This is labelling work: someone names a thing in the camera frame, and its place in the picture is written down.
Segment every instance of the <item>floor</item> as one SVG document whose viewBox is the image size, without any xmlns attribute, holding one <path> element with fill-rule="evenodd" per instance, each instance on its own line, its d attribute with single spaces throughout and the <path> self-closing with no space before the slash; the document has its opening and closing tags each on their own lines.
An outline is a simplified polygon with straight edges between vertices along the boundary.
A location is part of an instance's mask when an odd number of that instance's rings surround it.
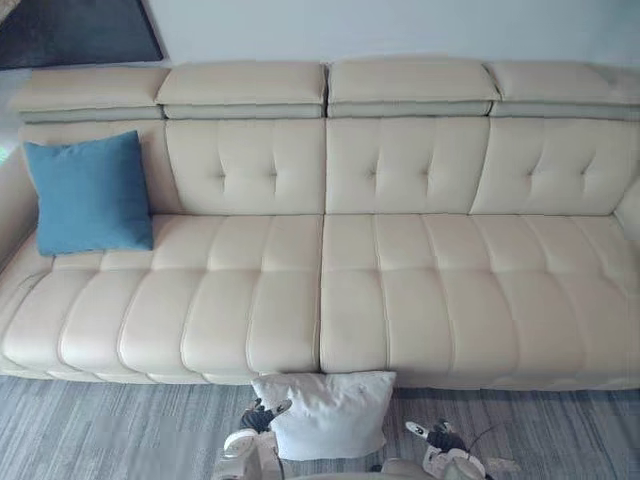
<svg viewBox="0 0 640 480">
<path fill-rule="evenodd" d="M 119 385 L 0 376 L 2 480 L 209 480 L 250 387 Z M 498 479 L 640 478 L 640 391 L 396 390 L 387 446 L 357 460 L 291 462 L 298 474 L 420 461 L 406 420 L 451 421 Z"/>
</svg>

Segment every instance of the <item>throw pillow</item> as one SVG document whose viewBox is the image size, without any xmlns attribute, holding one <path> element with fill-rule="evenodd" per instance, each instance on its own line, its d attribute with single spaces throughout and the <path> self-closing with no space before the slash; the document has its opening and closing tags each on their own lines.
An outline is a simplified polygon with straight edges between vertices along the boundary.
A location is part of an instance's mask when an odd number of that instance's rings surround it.
<svg viewBox="0 0 640 480">
<path fill-rule="evenodd" d="M 38 192 L 42 255 L 153 248 L 137 132 L 24 149 Z"/>
<path fill-rule="evenodd" d="M 266 375 L 252 381 L 266 408 L 290 399 L 291 409 L 277 417 L 280 457 L 287 460 L 356 458 L 382 448 L 382 423 L 396 374 L 363 372 Z"/>
</svg>

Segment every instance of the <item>cream leather sofa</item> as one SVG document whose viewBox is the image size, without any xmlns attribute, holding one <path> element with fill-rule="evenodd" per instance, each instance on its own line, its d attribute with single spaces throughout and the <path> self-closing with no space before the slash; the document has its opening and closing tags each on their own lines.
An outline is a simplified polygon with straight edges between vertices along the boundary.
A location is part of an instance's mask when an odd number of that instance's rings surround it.
<svg viewBox="0 0 640 480">
<path fill-rule="evenodd" d="M 309 63 L 37 72 L 14 107 L 43 144 L 138 130 L 156 248 L 41 257 L 21 152 L 0 165 L 5 374 L 640 386 L 637 73 L 359 60 L 327 94 Z"/>
</svg>

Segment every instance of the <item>back cushion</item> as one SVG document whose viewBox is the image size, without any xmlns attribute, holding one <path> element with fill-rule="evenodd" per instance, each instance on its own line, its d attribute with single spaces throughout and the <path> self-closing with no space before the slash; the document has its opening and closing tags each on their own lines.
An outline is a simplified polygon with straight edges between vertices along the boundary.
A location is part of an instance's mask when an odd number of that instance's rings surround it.
<svg viewBox="0 0 640 480">
<path fill-rule="evenodd" d="M 151 213 L 184 213 L 171 172 L 164 124 L 163 120 L 41 123 L 25 125 L 21 137 L 40 145 L 63 145 L 137 130 Z"/>
<path fill-rule="evenodd" d="M 187 213 L 323 213 L 323 119 L 169 120 L 167 146 Z"/>
<path fill-rule="evenodd" d="M 327 213 L 467 213 L 489 119 L 327 121 Z"/>
<path fill-rule="evenodd" d="M 637 122 L 495 118 L 471 213 L 609 215 L 637 172 Z"/>
<path fill-rule="evenodd" d="M 329 119 L 327 213 L 609 215 L 637 175 L 637 122 Z"/>
</svg>

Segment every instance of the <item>blue pillow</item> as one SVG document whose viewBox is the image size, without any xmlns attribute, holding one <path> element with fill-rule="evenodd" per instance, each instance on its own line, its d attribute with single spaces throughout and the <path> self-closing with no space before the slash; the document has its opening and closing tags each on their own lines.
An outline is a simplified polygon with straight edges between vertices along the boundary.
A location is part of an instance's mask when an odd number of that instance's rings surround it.
<svg viewBox="0 0 640 480">
<path fill-rule="evenodd" d="M 74 145 L 25 143 L 38 192 L 42 255 L 151 250 L 149 201 L 136 131 Z"/>
</svg>

